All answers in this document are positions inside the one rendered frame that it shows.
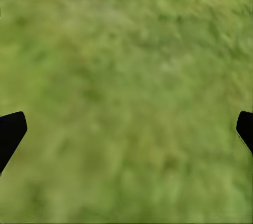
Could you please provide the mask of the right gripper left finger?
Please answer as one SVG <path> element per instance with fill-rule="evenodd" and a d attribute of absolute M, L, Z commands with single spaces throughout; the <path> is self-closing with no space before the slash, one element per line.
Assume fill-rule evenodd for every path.
<path fill-rule="evenodd" d="M 0 118 L 0 175 L 27 131 L 22 111 Z"/>

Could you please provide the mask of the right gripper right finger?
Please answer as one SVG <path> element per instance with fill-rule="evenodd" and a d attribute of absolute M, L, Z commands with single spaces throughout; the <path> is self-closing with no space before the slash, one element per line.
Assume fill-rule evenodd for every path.
<path fill-rule="evenodd" d="M 236 130 L 253 153 L 253 113 L 241 111 Z"/>

